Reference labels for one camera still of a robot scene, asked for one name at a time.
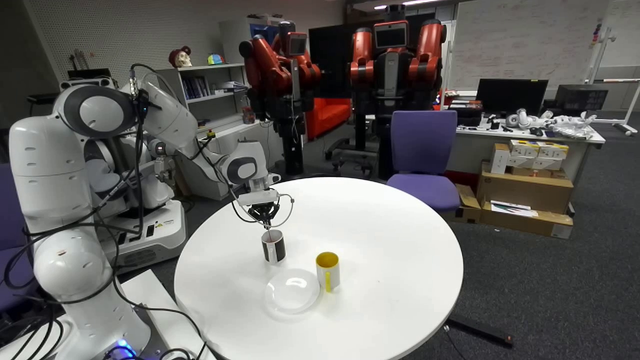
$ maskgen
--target purple chair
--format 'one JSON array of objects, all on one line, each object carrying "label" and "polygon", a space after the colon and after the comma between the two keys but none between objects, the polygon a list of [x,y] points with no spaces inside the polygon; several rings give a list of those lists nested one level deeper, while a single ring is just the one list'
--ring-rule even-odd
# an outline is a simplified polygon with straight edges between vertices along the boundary
[{"label": "purple chair", "polygon": [[[11,166],[0,164],[0,218],[3,228],[0,231],[0,274],[4,271],[6,264],[18,250],[25,244],[25,237],[22,233],[24,217],[20,210],[18,194],[15,191]],[[24,284],[33,277],[33,267],[27,255],[23,255],[11,271],[11,280],[15,284]],[[29,295],[37,287],[34,281],[31,286],[20,290],[9,289],[4,281],[0,284],[0,312],[5,312],[14,306],[24,302],[24,298],[19,295]]]},{"label": "purple chair", "polygon": [[391,118],[394,168],[387,185],[420,199],[437,213],[460,206],[456,186],[444,176],[458,116],[455,111],[395,111]]}]

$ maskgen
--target red robot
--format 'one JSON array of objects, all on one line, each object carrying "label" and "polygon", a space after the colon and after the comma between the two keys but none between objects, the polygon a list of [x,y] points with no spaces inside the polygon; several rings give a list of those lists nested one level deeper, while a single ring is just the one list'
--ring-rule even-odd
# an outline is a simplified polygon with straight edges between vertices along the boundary
[{"label": "red robot", "polygon": [[313,87],[320,81],[317,65],[307,51],[307,34],[296,32],[293,22],[281,22],[279,34],[269,45],[261,35],[240,43],[247,80],[247,96],[261,121],[273,121],[282,138],[285,172],[289,176],[304,172],[301,135],[306,127],[306,111],[314,108]]},{"label": "red robot", "polygon": [[[422,24],[415,49],[407,46],[408,22],[404,5],[386,9],[386,22],[357,29],[353,34],[353,61],[349,75],[353,89],[356,126],[365,115],[375,114],[380,138],[378,176],[388,179],[394,168],[391,157],[390,123],[396,110],[432,110],[442,85],[442,44],[447,28],[439,20]],[[364,132],[356,129],[356,148],[364,147]]]}]

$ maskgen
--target white plate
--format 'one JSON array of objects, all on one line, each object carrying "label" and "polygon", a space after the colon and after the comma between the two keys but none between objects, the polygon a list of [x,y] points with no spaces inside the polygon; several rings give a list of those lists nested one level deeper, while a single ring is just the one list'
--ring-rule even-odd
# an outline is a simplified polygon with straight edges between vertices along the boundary
[{"label": "white plate", "polygon": [[285,314],[298,314],[316,302],[320,284],[312,272],[302,269],[283,270],[264,288],[268,309]]}]

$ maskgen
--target bookshelf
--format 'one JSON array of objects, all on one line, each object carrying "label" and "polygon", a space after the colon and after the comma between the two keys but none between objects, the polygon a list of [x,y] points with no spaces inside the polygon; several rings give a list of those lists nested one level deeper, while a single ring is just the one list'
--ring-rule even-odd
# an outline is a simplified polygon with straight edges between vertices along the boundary
[{"label": "bookshelf", "polygon": [[[198,132],[219,131],[242,124],[242,108],[247,106],[246,90],[215,94],[215,84],[237,81],[248,86],[243,63],[162,69],[158,71],[176,96],[198,121],[206,125]],[[160,88],[167,90],[162,82]]]}]

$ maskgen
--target orange sofa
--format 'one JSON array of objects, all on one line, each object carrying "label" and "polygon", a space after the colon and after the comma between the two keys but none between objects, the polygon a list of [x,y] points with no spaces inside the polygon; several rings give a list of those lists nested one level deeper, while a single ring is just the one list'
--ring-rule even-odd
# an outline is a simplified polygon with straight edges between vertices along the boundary
[{"label": "orange sofa", "polygon": [[314,99],[314,109],[305,113],[307,137],[313,140],[336,128],[351,116],[351,99]]}]

